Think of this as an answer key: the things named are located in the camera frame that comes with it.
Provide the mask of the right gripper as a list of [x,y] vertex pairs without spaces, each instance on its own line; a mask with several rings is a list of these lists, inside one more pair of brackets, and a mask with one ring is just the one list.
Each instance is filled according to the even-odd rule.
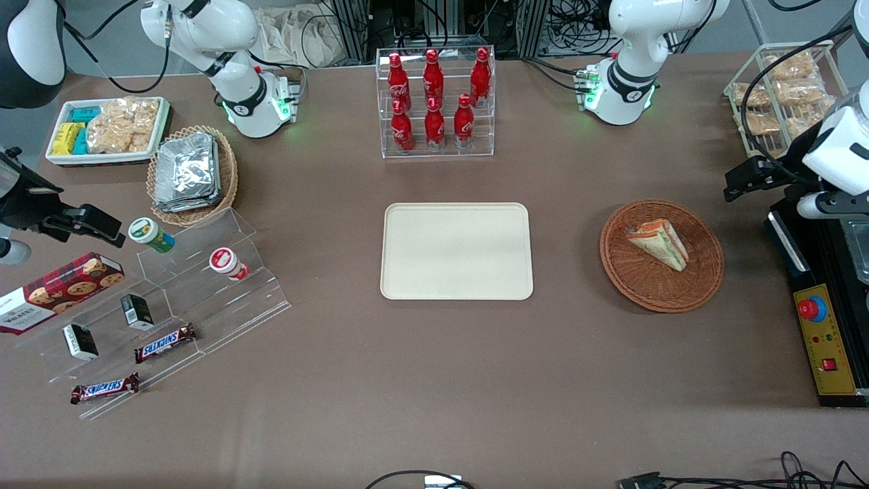
[[72,235],[91,236],[112,247],[126,241],[122,223],[92,204],[73,206],[61,199],[64,189],[53,185],[18,160],[21,149],[3,149],[1,220],[18,231],[43,234],[57,242]]

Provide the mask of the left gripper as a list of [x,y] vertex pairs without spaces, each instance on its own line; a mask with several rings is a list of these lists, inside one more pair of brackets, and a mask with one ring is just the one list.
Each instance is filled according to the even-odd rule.
[[727,202],[745,193],[803,185],[826,203],[867,196],[867,103],[839,102],[782,157],[751,157],[726,173]]

